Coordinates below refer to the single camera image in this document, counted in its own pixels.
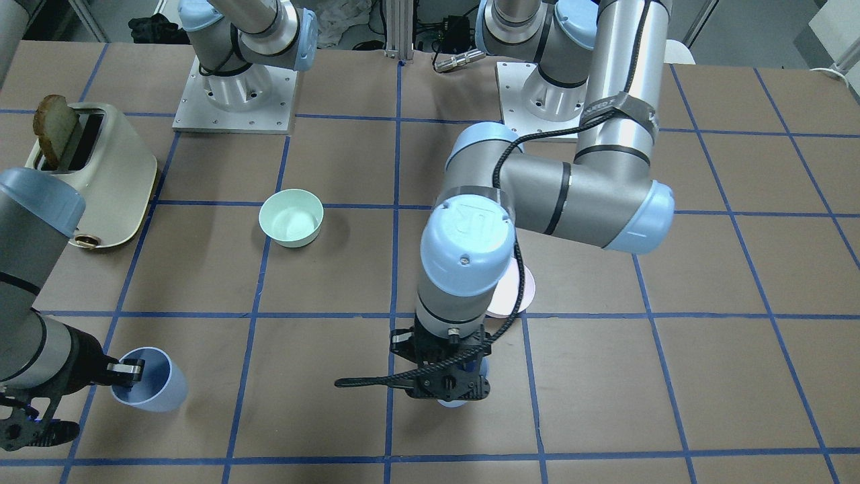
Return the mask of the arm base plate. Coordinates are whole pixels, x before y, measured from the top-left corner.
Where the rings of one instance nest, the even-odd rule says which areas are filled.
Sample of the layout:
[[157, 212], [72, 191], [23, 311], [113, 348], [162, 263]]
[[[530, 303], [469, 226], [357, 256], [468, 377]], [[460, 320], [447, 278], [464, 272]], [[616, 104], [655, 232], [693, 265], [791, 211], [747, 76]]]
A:
[[497, 85], [503, 124], [518, 134], [576, 128], [587, 84], [559, 87], [546, 81], [533, 63], [498, 62]]
[[194, 59], [176, 108], [176, 132], [287, 135], [299, 72], [252, 65], [233, 77], [203, 76]]

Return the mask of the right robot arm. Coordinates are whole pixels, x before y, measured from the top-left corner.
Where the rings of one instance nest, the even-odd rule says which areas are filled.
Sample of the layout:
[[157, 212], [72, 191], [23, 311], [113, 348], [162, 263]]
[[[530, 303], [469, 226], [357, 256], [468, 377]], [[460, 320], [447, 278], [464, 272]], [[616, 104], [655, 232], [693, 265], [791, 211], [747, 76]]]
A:
[[[285, 134], [299, 71], [311, 68], [319, 22], [290, 1], [181, 1], [196, 63], [176, 110], [184, 132]], [[148, 210], [157, 160], [116, 107], [46, 96], [26, 167], [2, 173], [2, 449], [74, 441], [80, 426], [55, 419], [65, 395], [107, 386], [120, 403], [173, 411], [185, 376], [163, 350], [105, 354], [88, 333], [34, 309], [71, 244], [130, 240]]]

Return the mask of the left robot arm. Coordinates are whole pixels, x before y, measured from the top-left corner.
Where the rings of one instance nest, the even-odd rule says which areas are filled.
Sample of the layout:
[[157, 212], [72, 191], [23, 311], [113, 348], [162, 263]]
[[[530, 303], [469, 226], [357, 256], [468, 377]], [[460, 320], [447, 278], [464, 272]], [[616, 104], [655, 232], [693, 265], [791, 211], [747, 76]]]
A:
[[517, 134], [497, 122], [465, 128], [443, 168], [421, 236], [417, 309], [390, 350], [414, 362], [392, 376], [343, 378], [415, 399], [477, 401], [492, 343], [486, 310], [511, 260], [524, 270], [517, 229], [605, 250], [645, 254], [663, 242], [675, 197], [649, 177], [670, 1], [482, 1], [476, 43], [537, 65], [536, 102], [580, 102], [572, 128]]

